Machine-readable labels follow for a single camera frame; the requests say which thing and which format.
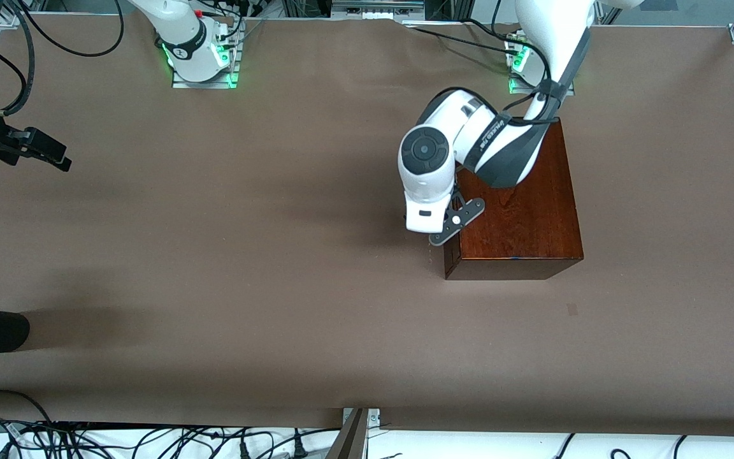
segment brown table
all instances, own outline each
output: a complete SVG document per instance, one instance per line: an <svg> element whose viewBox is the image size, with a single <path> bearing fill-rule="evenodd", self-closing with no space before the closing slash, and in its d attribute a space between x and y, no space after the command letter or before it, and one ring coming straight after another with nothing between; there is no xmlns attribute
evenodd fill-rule
<svg viewBox="0 0 734 459"><path fill-rule="evenodd" d="M117 29L41 23L82 50ZM402 220L400 138L443 87L512 99L500 56L271 21L239 88L172 90L151 34L131 15L94 60L36 38L11 123L73 169L0 163L0 310L35 324L0 387L66 420L332 425L368 405L395 427L734 434L725 30L594 29L561 113L586 258L545 282L447 282ZM21 33L0 50L24 55ZM0 64L0 103L15 88Z"/></svg>

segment dark brown wooden block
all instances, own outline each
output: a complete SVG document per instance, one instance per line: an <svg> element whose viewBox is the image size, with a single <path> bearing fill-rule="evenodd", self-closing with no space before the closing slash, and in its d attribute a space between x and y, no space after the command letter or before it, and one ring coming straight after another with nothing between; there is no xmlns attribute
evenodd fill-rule
<svg viewBox="0 0 734 459"><path fill-rule="evenodd" d="M515 188L490 188L466 170L457 183L467 200L486 200L486 211L443 245L446 279L548 279L583 258L560 123L548 130L534 168Z"/></svg>

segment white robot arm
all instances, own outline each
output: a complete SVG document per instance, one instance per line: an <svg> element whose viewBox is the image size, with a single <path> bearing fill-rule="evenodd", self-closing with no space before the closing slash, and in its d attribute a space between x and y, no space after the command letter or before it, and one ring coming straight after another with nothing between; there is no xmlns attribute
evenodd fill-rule
<svg viewBox="0 0 734 459"><path fill-rule="evenodd" d="M632 8L642 0L612 0ZM547 61L525 116L513 119L465 88L441 91L401 141L407 229L441 245L480 215L482 201L451 209L455 162L494 188L516 186L531 171L545 132L588 50L594 0L516 0L522 31Z"/></svg>
<svg viewBox="0 0 734 459"><path fill-rule="evenodd" d="M204 82L230 65L226 24L198 17L185 0L129 1L160 34L169 62L186 81Z"/></svg>

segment table surface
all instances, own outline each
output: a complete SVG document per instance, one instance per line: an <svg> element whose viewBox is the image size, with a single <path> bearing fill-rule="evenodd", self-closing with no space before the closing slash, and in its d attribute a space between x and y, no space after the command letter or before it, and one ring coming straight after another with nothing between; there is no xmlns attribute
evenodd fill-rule
<svg viewBox="0 0 734 459"><path fill-rule="evenodd" d="M40 20L81 50L117 32ZM431 96L513 99L490 50L269 21L239 88L190 91L141 15L98 59L34 35L10 123L73 168L0 163L0 310L33 324L0 388L66 420L330 425L361 405L394 426L734 434L726 30L593 30L561 111L586 258L542 282L445 281L402 219L398 143ZM24 65L20 32L0 51ZM1 104L15 88L0 64Z"/></svg>

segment wooden box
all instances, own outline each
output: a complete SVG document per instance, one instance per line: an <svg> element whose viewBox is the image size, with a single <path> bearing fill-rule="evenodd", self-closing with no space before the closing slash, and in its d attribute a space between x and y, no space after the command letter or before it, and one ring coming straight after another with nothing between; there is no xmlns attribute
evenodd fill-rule
<svg viewBox="0 0 734 459"><path fill-rule="evenodd" d="M486 200L486 211L443 245L446 279L548 279L583 258L560 123L515 188L490 188L466 170L457 183L466 200Z"/></svg>

